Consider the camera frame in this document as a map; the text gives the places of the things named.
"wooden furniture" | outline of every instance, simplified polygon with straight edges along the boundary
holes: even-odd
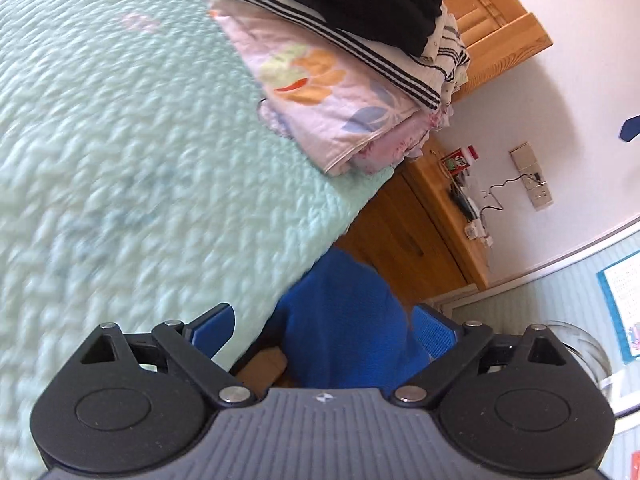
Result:
[[[551,46],[518,0],[446,0],[468,47],[469,81],[454,101]],[[435,138],[425,155],[404,163],[361,211],[338,247],[375,267],[409,307],[452,290],[488,287],[484,247],[464,234],[466,220],[450,201]]]

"grey rubber pad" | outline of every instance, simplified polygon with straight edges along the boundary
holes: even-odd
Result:
[[[42,480],[82,477],[54,470]],[[506,480],[459,455],[422,410],[376,389],[274,388],[221,412],[185,455],[134,480]],[[595,471],[566,480],[602,480]]]

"quilted texture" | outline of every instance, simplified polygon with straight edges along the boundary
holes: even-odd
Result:
[[[226,301],[228,367],[389,177],[327,178],[257,119],[203,0],[0,0],[0,478],[86,334]]]

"striped towel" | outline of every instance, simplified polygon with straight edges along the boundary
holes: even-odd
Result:
[[[317,12],[293,0],[241,0],[269,10],[326,38],[388,79],[427,111],[448,105],[451,95],[466,82],[469,57],[460,40],[456,20],[444,12],[438,51],[413,58],[402,50],[329,27]]]

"light switch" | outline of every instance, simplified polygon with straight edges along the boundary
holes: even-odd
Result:
[[[554,200],[531,145],[526,142],[510,153],[520,174],[527,175],[522,179],[522,183],[533,207],[538,210],[551,205]]]

